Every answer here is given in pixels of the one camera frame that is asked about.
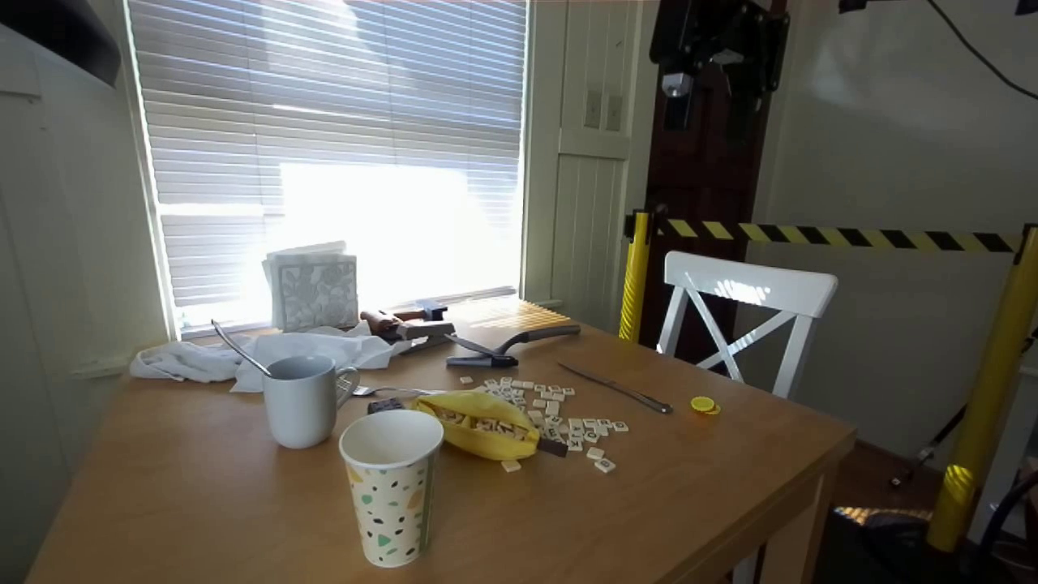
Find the window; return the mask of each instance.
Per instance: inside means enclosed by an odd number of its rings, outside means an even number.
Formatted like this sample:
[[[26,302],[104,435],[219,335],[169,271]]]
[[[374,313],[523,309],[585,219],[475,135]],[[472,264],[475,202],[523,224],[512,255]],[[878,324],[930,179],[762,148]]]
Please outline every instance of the window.
[[[527,0],[131,0],[182,326],[347,240],[365,309],[518,285]]]

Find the polka dot paper cup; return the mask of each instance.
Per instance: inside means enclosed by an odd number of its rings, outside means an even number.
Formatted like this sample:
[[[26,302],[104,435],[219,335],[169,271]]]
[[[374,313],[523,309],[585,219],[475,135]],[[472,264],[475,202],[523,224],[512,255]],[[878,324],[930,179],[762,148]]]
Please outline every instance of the polka dot paper cup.
[[[442,441],[445,426],[414,409],[365,414],[337,437],[370,563],[404,568],[424,549],[432,458]]]

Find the yellow pole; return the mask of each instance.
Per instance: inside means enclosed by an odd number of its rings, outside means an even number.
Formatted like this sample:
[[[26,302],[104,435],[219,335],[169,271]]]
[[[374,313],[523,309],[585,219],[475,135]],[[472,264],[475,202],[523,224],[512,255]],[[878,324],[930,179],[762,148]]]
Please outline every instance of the yellow pole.
[[[622,309],[621,309],[622,341],[640,341],[643,335],[645,271],[648,271],[648,211],[635,211],[635,230],[625,242],[625,271],[622,271]]]
[[[974,380],[955,458],[943,468],[943,482],[929,529],[929,546],[938,552],[957,552],[961,539],[968,534],[979,485],[1001,443],[1001,426],[1011,403],[1017,368],[1028,341],[1036,306],[1038,227],[1028,227],[1002,291],[983,365]]]

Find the yellow and black tape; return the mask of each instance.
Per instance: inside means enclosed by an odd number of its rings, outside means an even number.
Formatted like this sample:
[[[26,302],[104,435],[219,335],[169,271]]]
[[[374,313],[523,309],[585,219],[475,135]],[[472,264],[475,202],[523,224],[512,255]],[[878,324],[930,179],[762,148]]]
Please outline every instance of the yellow and black tape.
[[[685,217],[655,217],[655,227],[664,227],[664,233],[687,237],[687,240],[1017,254],[1017,240],[1002,233],[793,227],[793,224],[733,224],[733,219],[685,219]]]

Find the chair backrest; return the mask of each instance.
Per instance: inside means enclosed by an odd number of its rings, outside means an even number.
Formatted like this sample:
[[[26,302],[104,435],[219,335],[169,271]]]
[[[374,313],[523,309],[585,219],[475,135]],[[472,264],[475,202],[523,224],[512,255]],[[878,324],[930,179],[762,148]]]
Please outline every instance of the chair backrest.
[[[718,347],[718,353],[697,363],[705,368],[725,363],[728,375],[744,380],[736,353],[793,324],[773,382],[773,392],[783,399],[790,399],[793,382],[801,368],[815,316],[824,313],[832,295],[838,291],[838,275],[832,271],[733,262],[682,250],[671,250],[664,255],[664,281],[674,285],[674,291],[655,351],[674,353],[685,324],[685,309],[695,306]],[[754,329],[739,335],[736,341],[728,341],[705,295],[755,306],[773,313],[760,321]]]

